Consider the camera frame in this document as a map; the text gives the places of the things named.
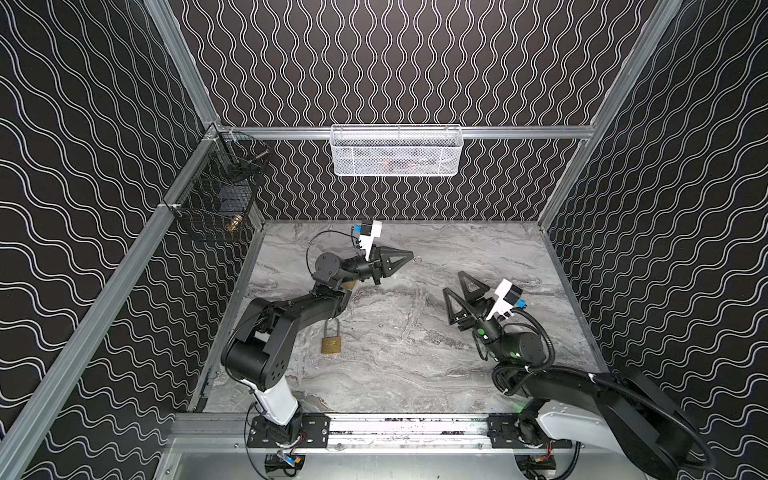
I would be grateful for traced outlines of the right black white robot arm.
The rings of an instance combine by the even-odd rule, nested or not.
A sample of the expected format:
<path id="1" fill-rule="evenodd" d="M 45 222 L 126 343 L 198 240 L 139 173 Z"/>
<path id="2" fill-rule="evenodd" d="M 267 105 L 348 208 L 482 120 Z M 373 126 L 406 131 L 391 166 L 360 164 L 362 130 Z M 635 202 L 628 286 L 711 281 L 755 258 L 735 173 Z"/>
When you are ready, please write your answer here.
<path id="1" fill-rule="evenodd" d="M 654 479 L 710 471 L 716 457 L 680 406 L 638 370 L 588 372 L 558 365 L 551 337 L 508 280 L 491 288 L 461 271 L 460 291 L 444 288 L 451 325 L 467 331 L 491 381 L 504 396 L 528 402 L 512 426 L 519 442 L 591 444 L 623 455 Z"/>

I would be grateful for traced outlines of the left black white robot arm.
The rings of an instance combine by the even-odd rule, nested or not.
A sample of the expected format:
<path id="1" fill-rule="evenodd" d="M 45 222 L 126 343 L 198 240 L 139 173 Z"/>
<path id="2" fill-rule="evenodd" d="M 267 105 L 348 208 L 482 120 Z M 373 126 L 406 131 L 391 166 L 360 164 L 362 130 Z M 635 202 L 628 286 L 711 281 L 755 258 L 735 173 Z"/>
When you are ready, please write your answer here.
<path id="1" fill-rule="evenodd" d="M 414 259 L 414 253 L 373 245 L 369 254 L 349 258 L 319 255 L 309 293 L 284 301 L 252 300 L 221 352 L 228 376 L 255 396 L 266 435 L 283 447 L 301 440 L 300 404 L 285 379 L 299 332 L 338 317 L 347 308 L 354 284 L 376 285 Z"/>

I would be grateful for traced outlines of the large brass padlock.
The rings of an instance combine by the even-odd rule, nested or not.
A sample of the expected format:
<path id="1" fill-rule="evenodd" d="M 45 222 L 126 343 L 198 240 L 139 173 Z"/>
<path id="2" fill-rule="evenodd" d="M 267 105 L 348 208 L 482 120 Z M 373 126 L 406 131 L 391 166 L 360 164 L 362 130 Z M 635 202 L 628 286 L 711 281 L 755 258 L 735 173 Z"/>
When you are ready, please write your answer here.
<path id="1" fill-rule="evenodd" d="M 321 340 L 321 354 L 335 355 L 342 349 L 342 337 L 340 320 L 336 317 L 327 319 L 323 325 L 323 337 Z"/>

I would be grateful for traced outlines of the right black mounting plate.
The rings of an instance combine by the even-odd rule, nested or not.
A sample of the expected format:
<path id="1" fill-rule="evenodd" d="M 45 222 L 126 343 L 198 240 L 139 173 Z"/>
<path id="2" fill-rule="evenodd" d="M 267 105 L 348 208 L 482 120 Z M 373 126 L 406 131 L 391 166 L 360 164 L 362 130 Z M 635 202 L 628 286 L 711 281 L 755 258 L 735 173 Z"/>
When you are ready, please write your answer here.
<path id="1" fill-rule="evenodd" d="M 570 440 L 553 440 L 535 420 L 518 414 L 498 414 L 487 417 L 487 437 L 493 449 L 570 449 Z"/>

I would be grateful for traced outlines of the black mounting plate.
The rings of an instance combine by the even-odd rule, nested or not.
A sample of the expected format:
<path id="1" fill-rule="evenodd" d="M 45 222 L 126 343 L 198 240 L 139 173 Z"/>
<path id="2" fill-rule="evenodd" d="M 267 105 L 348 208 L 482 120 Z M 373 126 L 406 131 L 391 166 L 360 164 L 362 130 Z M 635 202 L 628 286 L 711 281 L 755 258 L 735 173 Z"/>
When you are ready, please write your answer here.
<path id="1" fill-rule="evenodd" d="M 246 429 L 246 446 L 264 449 L 326 448 L 330 423 L 328 416 L 318 413 L 298 412 L 286 425 L 278 425 L 264 416 L 258 416 Z"/>
<path id="2" fill-rule="evenodd" d="M 535 420 L 518 414 L 498 414 L 487 417 L 487 437 L 493 449 L 570 449 L 570 440 L 553 440 Z"/>

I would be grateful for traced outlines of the brass item in black basket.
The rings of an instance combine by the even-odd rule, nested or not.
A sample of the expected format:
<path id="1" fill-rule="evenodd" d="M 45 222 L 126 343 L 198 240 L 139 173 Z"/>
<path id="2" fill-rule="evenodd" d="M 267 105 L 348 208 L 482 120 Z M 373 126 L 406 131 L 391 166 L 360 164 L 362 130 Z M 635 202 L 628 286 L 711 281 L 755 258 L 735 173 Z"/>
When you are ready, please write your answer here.
<path id="1" fill-rule="evenodd" d="M 243 222 L 243 217 L 241 215 L 235 215 L 227 224 L 226 230 L 228 232 L 236 231 L 241 223 Z"/>

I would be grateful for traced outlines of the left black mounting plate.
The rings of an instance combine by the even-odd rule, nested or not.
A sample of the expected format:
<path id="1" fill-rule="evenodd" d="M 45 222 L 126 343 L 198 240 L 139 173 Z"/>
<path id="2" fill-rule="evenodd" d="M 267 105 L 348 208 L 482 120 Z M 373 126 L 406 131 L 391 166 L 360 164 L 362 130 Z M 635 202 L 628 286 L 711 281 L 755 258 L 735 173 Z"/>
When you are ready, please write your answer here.
<path id="1" fill-rule="evenodd" d="M 330 423 L 328 416 L 318 413 L 298 412 L 286 425 L 278 425 L 264 416 L 258 416 L 246 429 L 246 446 L 264 449 L 326 448 Z"/>

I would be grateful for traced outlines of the white mesh wall basket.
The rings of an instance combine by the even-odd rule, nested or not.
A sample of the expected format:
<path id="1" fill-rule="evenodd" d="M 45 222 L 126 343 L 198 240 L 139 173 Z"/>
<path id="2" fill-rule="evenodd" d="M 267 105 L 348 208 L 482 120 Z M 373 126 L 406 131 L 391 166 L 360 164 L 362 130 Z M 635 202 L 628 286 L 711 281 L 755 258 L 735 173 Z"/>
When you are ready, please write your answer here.
<path id="1" fill-rule="evenodd" d="M 455 124 L 335 124 L 329 145 L 342 177 L 451 177 L 464 146 Z"/>

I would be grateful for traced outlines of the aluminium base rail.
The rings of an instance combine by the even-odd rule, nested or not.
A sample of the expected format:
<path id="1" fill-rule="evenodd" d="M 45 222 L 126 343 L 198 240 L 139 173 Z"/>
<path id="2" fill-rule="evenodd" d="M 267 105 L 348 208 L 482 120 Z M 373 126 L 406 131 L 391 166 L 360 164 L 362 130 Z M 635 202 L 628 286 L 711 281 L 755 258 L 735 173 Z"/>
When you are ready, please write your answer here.
<path id="1" fill-rule="evenodd" d="M 307 414 L 300 454 L 559 453 L 576 439 L 568 433 L 548 445 L 525 445 L 512 414 Z M 244 413 L 181 414 L 167 450 L 173 453 L 274 452 L 265 433 L 245 425 Z"/>

